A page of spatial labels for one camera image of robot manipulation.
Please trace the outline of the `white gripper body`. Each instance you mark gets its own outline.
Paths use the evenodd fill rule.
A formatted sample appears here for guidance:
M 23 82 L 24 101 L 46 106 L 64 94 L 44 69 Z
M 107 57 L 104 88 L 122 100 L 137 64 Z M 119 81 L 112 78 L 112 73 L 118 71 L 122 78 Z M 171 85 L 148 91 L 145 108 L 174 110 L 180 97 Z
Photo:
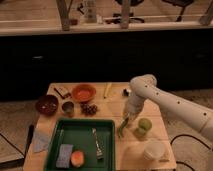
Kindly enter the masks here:
M 134 121 L 142 112 L 145 99 L 137 95 L 130 95 L 125 102 L 123 117 Z

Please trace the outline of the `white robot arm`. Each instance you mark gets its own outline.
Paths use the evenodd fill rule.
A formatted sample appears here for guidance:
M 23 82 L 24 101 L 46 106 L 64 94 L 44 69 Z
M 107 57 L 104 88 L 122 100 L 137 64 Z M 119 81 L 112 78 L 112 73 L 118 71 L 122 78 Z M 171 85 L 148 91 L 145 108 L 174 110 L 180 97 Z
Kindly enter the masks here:
M 157 79 L 152 74 L 136 76 L 129 82 L 131 89 L 124 115 L 135 120 L 142 111 L 146 99 L 166 108 L 182 119 L 203 137 L 213 142 L 213 109 L 188 101 L 157 87 Z

